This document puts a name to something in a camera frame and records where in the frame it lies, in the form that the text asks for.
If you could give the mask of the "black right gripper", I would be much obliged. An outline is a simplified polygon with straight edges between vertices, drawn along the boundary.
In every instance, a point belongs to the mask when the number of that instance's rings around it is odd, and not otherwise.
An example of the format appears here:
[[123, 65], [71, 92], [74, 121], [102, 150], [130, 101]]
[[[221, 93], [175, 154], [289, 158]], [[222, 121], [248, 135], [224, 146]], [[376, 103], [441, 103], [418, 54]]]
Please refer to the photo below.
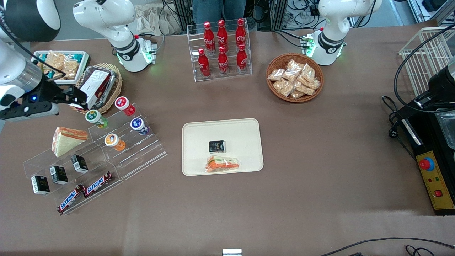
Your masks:
[[16, 107], [50, 107], [52, 103], [70, 104], [73, 108], [88, 108], [86, 103], [71, 103], [71, 101], [86, 101], [87, 94], [77, 87], [66, 90], [60, 88], [54, 81], [47, 81], [45, 77], [29, 79], [22, 87], [24, 95], [16, 101]]

